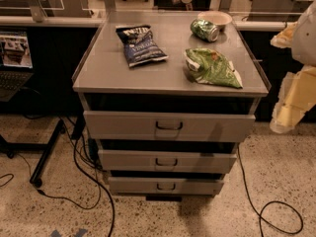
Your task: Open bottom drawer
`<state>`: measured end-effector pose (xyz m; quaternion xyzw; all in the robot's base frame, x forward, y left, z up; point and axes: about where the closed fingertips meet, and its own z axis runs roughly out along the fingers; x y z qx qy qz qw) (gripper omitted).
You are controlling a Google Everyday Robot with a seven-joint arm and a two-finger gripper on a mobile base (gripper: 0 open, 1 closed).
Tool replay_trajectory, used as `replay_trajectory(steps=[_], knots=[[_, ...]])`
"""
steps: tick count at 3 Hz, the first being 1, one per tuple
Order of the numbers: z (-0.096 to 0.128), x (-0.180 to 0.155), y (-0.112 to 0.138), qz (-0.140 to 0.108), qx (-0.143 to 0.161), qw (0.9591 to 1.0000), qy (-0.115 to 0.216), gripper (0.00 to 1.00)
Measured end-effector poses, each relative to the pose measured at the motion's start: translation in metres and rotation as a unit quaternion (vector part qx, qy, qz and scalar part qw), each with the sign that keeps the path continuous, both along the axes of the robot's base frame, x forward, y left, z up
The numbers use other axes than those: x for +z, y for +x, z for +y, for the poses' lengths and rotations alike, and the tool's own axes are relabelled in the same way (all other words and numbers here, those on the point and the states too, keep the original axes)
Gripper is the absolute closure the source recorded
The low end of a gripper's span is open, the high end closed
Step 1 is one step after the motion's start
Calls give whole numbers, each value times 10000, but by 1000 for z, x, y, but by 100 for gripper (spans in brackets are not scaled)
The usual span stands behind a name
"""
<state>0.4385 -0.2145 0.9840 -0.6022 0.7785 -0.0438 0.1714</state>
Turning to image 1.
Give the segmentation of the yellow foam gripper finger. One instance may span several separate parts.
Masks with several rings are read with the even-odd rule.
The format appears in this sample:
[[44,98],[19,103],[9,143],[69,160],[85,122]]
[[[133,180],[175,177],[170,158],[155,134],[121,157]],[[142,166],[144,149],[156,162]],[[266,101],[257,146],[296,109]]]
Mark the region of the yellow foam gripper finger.
[[270,129],[276,133],[293,130],[316,105],[316,26],[293,23],[274,36],[271,45],[291,48],[292,58],[303,67],[297,73],[287,72],[281,82]]

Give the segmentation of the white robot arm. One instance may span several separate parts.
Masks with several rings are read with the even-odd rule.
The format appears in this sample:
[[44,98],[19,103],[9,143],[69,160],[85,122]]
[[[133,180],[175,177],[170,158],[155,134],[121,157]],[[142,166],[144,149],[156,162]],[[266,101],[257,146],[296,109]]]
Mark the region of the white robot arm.
[[275,35],[271,45],[290,48],[292,58],[303,65],[297,73],[286,73],[273,110],[270,129],[286,133],[316,106],[316,1],[296,22]]

